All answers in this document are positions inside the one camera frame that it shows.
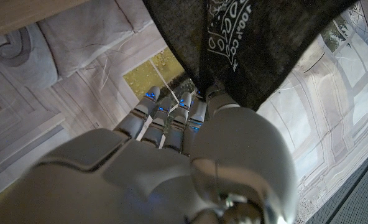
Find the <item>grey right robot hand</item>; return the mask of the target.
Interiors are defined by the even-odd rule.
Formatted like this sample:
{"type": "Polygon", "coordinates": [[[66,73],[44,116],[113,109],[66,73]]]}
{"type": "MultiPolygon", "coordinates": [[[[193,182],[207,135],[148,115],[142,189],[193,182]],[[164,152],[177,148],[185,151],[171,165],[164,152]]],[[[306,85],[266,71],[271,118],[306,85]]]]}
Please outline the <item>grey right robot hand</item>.
{"type": "Polygon", "coordinates": [[[113,130],[41,157],[0,204],[0,223],[293,223],[297,176],[278,129],[212,86],[170,102],[151,88],[113,130]]]}

